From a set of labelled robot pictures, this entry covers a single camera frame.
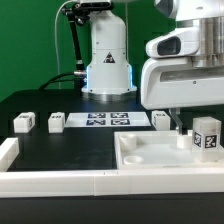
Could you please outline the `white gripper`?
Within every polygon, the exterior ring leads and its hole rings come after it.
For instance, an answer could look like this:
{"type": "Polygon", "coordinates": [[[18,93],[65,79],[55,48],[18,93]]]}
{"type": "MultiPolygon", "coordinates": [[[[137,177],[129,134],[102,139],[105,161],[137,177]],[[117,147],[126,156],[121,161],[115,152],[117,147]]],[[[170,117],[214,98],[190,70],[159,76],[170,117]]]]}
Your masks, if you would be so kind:
{"type": "Polygon", "coordinates": [[[148,59],[142,69],[141,104],[147,110],[169,109],[179,134],[183,107],[224,104],[224,66],[193,68],[188,57],[148,59]]]}

